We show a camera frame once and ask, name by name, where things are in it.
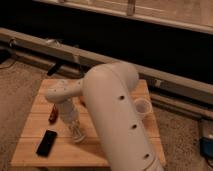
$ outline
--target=wooden table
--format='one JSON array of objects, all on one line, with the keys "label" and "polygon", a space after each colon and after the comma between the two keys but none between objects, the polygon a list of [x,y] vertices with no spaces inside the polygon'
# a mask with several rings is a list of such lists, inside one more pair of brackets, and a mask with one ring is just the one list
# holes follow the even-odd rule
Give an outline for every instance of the wooden table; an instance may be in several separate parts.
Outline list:
[{"label": "wooden table", "polygon": [[[74,104],[80,113],[81,127],[87,135],[83,143],[79,145],[72,143],[70,131],[60,120],[60,117],[55,124],[49,124],[48,118],[53,104],[45,100],[44,92],[56,81],[55,79],[46,79],[42,82],[19,138],[11,165],[15,167],[108,167],[88,111],[78,98],[74,98]],[[133,99],[141,96],[150,100],[147,84],[144,80],[141,80],[136,90],[132,92]],[[147,115],[143,123],[161,163],[165,165],[165,156],[153,112]],[[56,131],[58,137],[50,155],[48,158],[44,158],[37,156],[36,150],[47,129]]]}]

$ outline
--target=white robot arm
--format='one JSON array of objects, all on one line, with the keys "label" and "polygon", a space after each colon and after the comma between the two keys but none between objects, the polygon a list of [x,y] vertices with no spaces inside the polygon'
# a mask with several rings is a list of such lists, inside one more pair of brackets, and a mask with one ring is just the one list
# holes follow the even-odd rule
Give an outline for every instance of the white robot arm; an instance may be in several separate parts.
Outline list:
[{"label": "white robot arm", "polygon": [[46,93],[53,103],[83,94],[112,171],[163,170],[130,97],[138,80],[129,63],[102,64],[72,87],[52,88]]}]

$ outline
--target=black smartphone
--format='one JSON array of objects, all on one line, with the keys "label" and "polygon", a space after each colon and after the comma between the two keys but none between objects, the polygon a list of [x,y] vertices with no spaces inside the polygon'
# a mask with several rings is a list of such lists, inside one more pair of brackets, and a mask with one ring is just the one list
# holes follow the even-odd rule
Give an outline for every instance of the black smartphone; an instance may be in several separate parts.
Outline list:
[{"label": "black smartphone", "polygon": [[39,156],[47,157],[57,137],[57,132],[46,130],[43,139],[36,151]]}]

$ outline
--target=black panel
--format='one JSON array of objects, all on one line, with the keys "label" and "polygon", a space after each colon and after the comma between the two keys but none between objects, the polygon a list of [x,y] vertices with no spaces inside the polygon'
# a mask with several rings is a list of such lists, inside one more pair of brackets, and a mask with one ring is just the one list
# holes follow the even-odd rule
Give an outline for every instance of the black panel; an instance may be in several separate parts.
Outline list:
[{"label": "black panel", "polygon": [[3,27],[213,83],[211,35],[29,0],[1,7]]}]

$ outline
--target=white cup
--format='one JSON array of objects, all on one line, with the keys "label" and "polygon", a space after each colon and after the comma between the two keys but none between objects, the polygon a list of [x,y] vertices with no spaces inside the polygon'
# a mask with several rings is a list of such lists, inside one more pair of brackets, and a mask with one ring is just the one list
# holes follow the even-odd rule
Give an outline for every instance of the white cup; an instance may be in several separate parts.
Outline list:
[{"label": "white cup", "polygon": [[137,110],[137,114],[141,119],[152,112],[152,104],[145,98],[137,98],[134,100],[134,104]]}]

